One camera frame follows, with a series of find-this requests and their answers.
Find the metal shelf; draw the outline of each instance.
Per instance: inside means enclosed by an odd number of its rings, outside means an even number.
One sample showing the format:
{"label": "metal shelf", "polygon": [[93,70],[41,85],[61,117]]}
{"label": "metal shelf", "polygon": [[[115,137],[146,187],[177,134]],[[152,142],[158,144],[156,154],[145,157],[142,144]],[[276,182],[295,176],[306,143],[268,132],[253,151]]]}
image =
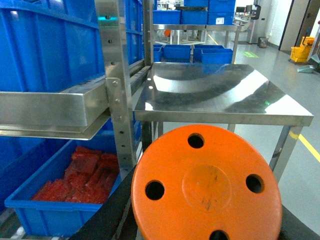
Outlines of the metal shelf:
{"label": "metal shelf", "polygon": [[239,25],[184,25],[184,24],[153,24],[154,30],[194,30],[194,31],[229,31],[236,32]]}

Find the blue bin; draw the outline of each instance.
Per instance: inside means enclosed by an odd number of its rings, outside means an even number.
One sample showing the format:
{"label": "blue bin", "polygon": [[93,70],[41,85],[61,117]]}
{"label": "blue bin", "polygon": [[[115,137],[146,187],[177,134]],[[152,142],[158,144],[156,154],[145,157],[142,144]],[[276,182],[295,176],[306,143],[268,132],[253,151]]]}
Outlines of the blue bin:
{"label": "blue bin", "polygon": [[162,59],[162,48],[161,47],[154,47],[153,48],[153,61],[155,63],[161,62]]}
{"label": "blue bin", "polygon": [[97,23],[96,6],[94,0],[20,0],[32,3],[52,11],[68,14],[69,16]]}
{"label": "blue bin", "polygon": [[180,10],[153,10],[153,24],[180,24]]}
{"label": "blue bin", "polygon": [[185,7],[209,7],[209,0],[184,0]]}
{"label": "blue bin", "polygon": [[181,23],[186,25],[206,25],[207,11],[182,11]]}
{"label": "blue bin", "polygon": [[143,59],[141,44],[142,38],[143,36],[140,33],[126,33],[129,65]]}
{"label": "blue bin", "polygon": [[0,137],[0,213],[5,199],[55,154],[66,140]]}
{"label": "blue bin", "polygon": [[[100,140],[102,143],[99,146],[92,144],[92,149],[107,152],[110,150],[108,143],[110,140],[114,141],[114,136],[106,134]],[[101,204],[30,200],[47,181],[63,177],[65,169],[71,162],[71,154],[76,150],[76,147],[87,146],[83,143],[85,141],[68,141],[5,200],[7,207],[15,208],[20,223],[28,235],[71,237],[102,206]],[[121,179],[118,176],[111,193],[120,183]]]}
{"label": "blue bin", "polygon": [[165,45],[163,57],[165,59],[189,60],[191,56],[191,46],[189,45]]}
{"label": "blue bin", "polygon": [[232,25],[234,12],[208,12],[208,25]]}
{"label": "blue bin", "polygon": [[105,74],[98,25],[0,1],[0,91],[59,92]]}
{"label": "blue bin", "polygon": [[235,12],[236,0],[209,0],[209,11],[217,13]]}
{"label": "blue bin", "polygon": [[224,49],[222,45],[194,45],[193,49],[193,61],[202,60],[202,49]]}
{"label": "blue bin", "polygon": [[141,1],[125,0],[124,11],[126,28],[141,32],[141,25],[143,23],[143,6]]}
{"label": "blue bin", "polygon": [[202,49],[202,63],[231,64],[233,51],[231,49]]}

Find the stainless steel table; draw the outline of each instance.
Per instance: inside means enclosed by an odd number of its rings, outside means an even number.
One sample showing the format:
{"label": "stainless steel table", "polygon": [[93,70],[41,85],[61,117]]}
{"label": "stainless steel table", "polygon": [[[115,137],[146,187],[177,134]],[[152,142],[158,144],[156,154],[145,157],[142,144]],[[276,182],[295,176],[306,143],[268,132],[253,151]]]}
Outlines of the stainless steel table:
{"label": "stainless steel table", "polygon": [[299,135],[314,116],[257,70],[240,64],[155,63],[135,108],[142,144],[163,122],[284,126],[270,167],[278,181]]}

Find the orange stool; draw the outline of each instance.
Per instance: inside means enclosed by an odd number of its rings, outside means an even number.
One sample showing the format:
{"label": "orange stool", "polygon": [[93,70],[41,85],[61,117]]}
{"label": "orange stool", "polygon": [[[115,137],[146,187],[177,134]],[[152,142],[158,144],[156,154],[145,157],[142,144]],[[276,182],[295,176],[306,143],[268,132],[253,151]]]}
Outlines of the orange stool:
{"label": "orange stool", "polygon": [[282,204],[264,158],[209,125],[175,129],[138,163],[132,206],[145,240],[277,240]]}

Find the metal post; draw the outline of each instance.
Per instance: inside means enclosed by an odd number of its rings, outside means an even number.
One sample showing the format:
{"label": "metal post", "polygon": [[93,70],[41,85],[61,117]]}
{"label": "metal post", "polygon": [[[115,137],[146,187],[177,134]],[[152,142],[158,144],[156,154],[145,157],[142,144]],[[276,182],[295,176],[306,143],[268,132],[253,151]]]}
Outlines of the metal post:
{"label": "metal post", "polygon": [[284,126],[282,129],[269,164],[278,182],[285,171],[302,129],[302,126]]}
{"label": "metal post", "polygon": [[123,0],[95,0],[122,179],[137,164],[124,6]]}
{"label": "metal post", "polygon": [[164,134],[164,122],[158,122],[158,138],[160,138]]}
{"label": "metal post", "polygon": [[178,35],[177,44],[179,45],[180,44],[180,31],[178,30],[177,32],[178,32],[177,33],[177,35]]}
{"label": "metal post", "polygon": [[142,124],[142,150],[144,152],[153,142],[153,126],[152,126],[152,122],[150,121],[144,121],[141,124]]}
{"label": "metal post", "polygon": [[228,131],[234,133],[235,130],[236,130],[236,125],[235,124],[228,124]]}
{"label": "metal post", "polygon": [[172,30],[170,33],[170,45],[172,45],[172,41],[173,41],[173,35],[175,34],[175,31]]}
{"label": "metal post", "polygon": [[232,64],[235,64],[235,61],[236,61],[240,30],[241,30],[241,26],[238,26],[235,32],[235,38],[234,38],[233,56],[232,56],[232,62],[231,62]]}
{"label": "metal post", "polygon": [[146,66],[151,66],[154,63],[153,5],[153,0],[143,0],[144,62]]}
{"label": "metal post", "polygon": [[225,31],[225,40],[224,40],[224,47],[228,48],[228,42],[229,42],[229,31]]}

